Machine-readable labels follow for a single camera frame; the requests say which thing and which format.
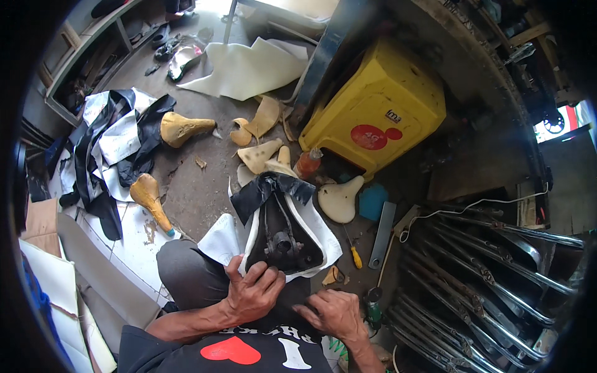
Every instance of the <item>concrete floor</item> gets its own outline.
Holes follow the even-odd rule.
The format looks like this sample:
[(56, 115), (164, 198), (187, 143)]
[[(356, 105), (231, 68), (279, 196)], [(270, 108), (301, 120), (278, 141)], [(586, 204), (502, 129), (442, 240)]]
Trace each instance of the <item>concrete floor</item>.
[[(171, 35), (175, 35), (177, 32), (194, 33), (203, 27), (213, 27), (213, 40), (221, 41), (225, 24), (221, 22), (220, 15), (201, 10), (197, 10), (197, 13), (199, 13), (200, 18), (196, 25), (175, 29), (171, 32)], [(232, 27), (230, 42), (251, 45), (257, 35), (264, 36), (264, 31), (260, 27), (243, 24), (242, 20), (238, 20)], [(155, 97), (169, 94), (177, 100), (174, 107), (175, 112), (188, 118), (216, 120), (219, 133), (223, 137), (222, 140), (205, 134), (189, 139), (179, 149), (162, 146), (155, 154), (155, 167), (152, 171), (152, 175), (160, 184), (161, 201), (166, 215), (181, 231), (193, 240), (199, 241), (222, 213), (231, 212), (232, 210), (232, 205), (227, 196), (229, 180), (233, 192), (239, 189), (236, 180), (236, 169), (241, 160), (235, 155), (238, 147), (229, 139), (229, 133), (233, 130), (232, 119), (242, 117), (249, 121), (252, 120), (259, 104), (251, 98), (240, 102), (228, 97), (215, 98), (177, 88), (166, 77), (167, 64), (162, 65), (154, 74), (145, 76), (145, 70), (154, 63), (153, 50), (149, 44), (146, 44), (123, 65), (108, 83), (106, 89), (136, 87)], [(210, 64), (202, 62), (188, 71), (182, 82), (206, 76), (210, 72)], [(288, 87), (277, 90), (276, 93), (282, 98), (289, 97), (294, 89), (294, 84), (296, 83), (293, 82)], [(276, 137), (283, 139), (287, 144), (281, 125), (277, 125), (269, 131), (264, 136), (264, 141)], [(251, 145), (255, 145), (255, 139), (253, 139)], [(300, 147), (295, 142), (290, 144), (290, 148), (292, 164), (294, 164), (299, 157)], [(196, 156), (199, 156), (207, 163), (205, 169), (201, 170), (197, 166), (195, 163)], [(376, 175), (375, 182), (379, 182), (386, 187), (390, 194), (390, 201), (399, 204), (395, 220), (402, 217), (413, 201), (424, 196), (424, 192), (421, 193), (424, 188), (420, 187), (424, 180), (419, 176), (416, 169), (417, 157), (418, 152), (415, 148)], [(324, 157), (322, 167), (320, 167), (318, 173), (332, 178), (337, 178), (342, 172), (356, 175), (352, 168), (354, 166), (350, 166), (345, 161), (329, 155)], [(367, 289), (377, 285), (379, 277), (378, 270), (371, 270), (367, 267), (375, 240), (377, 223), (357, 215), (351, 223), (346, 225), (350, 239), (359, 251), (364, 264), (361, 270), (357, 270), (352, 261), (350, 245), (344, 228), (341, 224), (327, 219), (325, 214), (322, 213), (321, 215), (338, 237), (343, 248), (344, 255), (339, 259), (337, 265), (345, 275), (350, 277), (350, 282), (347, 285), (334, 284), (330, 285), (329, 288), (340, 288), (359, 295), (364, 294)], [(397, 240), (395, 240), (394, 250), (389, 257), (384, 272), (382, 287), (385, 291), (383, 302), (385, 304), (391, 299), (393, 289), (397, 284), (397, 271), (395, 270), (398, 257), (397, 247)], [(326, 273), (327, 271), (324, 270), (313, 277), (313, 292), (322, 288), (321, 281)]]

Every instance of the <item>red bottle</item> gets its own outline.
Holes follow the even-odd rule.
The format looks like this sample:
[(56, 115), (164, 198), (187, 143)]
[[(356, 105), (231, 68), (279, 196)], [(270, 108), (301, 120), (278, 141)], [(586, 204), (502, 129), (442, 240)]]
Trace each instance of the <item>red bottle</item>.
[(293, 171), (299, 179), (306, 180), (319, 168), (323, 153), (314, 147), (309, 152), (303, 152), (293, 167)]

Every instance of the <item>gray pants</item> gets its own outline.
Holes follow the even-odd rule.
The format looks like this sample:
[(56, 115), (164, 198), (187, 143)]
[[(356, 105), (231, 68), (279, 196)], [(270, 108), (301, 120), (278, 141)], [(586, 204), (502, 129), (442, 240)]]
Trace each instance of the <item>gray pants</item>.
[[(158, 251), (158, 273), (180, 310), (200, 309), (218, 303), (228, 295), (230, 280), (224, 267), (203, 254), (189, 240), (166, 242)], [(299, 277), (287, 283), (276, 308), (294, 312), (293, 304), (303, 304), (311, 295), (309, 279)]]

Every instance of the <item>white cable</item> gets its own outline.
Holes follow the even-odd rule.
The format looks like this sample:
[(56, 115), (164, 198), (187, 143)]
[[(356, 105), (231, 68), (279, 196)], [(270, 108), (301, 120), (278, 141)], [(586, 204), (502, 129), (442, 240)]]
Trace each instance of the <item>white cable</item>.
[[(398, 239), (399, 239), (399, 241), (400, 241), (401, 243), (404, 243), (404, 242), (406, 242), (406, 241), (407, 241), (407, 239), (408, 239), (408, 235), (410, 234), (410, 228), (411, 228), (411, 226), (413, 225), (413, 223), (414, 223), (414, 221), (415, 221), (416, 219), (427, 219), (427, 218), (430, 218), (430, 217), (432, 217), (432, 216), (434, 216), (435, 214), (438, 214), (438, 213), (440, 213), (440, 212), (443, 212), (443, 213), (445, 213), (445, 214), (454, 214), (454, 215), (460, 215), (460, 214), (462, 214), (463, 212), (465, 212), (465, 211), (466, 211), (468, 208), (470, 208), (470, 207), (473, 207), (473, 206), (475, 206), (476, 204), (480, 204), (480, 203), (481, 203), (481, 202), (483, 202), (483, 201), (486, 201), (486, 202), (497, 202), (497, 203), (500, 203), (500, 204), (511, 204), (512, 202), (518, 202), (518, 201), (522, 201), (522, 200), (524, 200), (524, 199), (529, 199), (529, 198), (532, 198), (532, 197), (536, 197), (536, 196), (540, 196), (540, 195), (547, 194), (547, 192), (548, 192), (548, 191), (549, 191), (549, 183), (546, 183), (546, 184), (545, 184), (545, 192), (535, 193), (535, 194), (533, 194), (533, 195), (526, 196), (526, 197), (520, 197), (520, 198), (517, 198), (517, 199), (513, 199), (513, 200), (511, 200), (511, 201), (501, 201), (501, 200), (499, 200), (499, 199), (485, 199), (485, 198), (483, 198), (483, 199), (480, 199), (480, 200), (478, 200), (478, 201), (477, 201), (477, 202), (475, 202), (475, 203), (472, 203), (472, 204), (468, 205), (467, 207), (465, 207), (465, 208), (464, 208), (464, 210), (462, 210), (462, 211), (460, 211), (460, 212), (457, 212), (457, 211), (446, 211), (446, 210), (437, 210), (437, 211), (435, 211), (435, 212), (432, 212), (431, 214), (429, 214), (429, 215), (427, 215), (427, 216), (415, 216), (415, 217), (414, 217), (414, 218), (411, 220), (410, 224), (408, 225), (408, 230), (407, 230), (407, 231), (404, 231), (404, 230), (403, 230), (403, 231), (400, 233), (400, 237), (399, 237)], [(405, 238), (404, 240), (402, 240), (402, 235), (403, 235), (405, 232), (406, 232), (407, 236), (406, 236), (406, 238)]]
[(394, 371), (396, 373), (400, 373), (398, 371), (398, 367), (396, 366), (396, 348), (398, 347), (398, 345), (394, 346), (394, 351), (392, 351), (392, 363), (394, 364)]

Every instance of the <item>wall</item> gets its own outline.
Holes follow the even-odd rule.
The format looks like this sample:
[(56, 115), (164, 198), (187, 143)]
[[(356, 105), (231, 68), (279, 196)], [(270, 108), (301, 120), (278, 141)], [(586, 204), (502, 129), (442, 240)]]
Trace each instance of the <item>wall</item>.
[[(91, 10), (98, 2), (99, 0), (80, 0), (70, 12), (67, 19), (77, 33), (81, 33), (93, 21)], [(51, 72), (56, 68), (56, 64), (67, 50), (68, 48), (62, 37), (56, 35), (44, 55), (44, 60)], [(36, 74), (25, 98), (23, 116), (50, 137), (56, 138), (67, 135), (70, 133), (72, 126), (45, 104), (44, 97), (45, 87)]]
[(576, 235), (597, 228), (597, 153), (588, 132), (568, 141), (539, 144), (552, 169), (550, 232)]

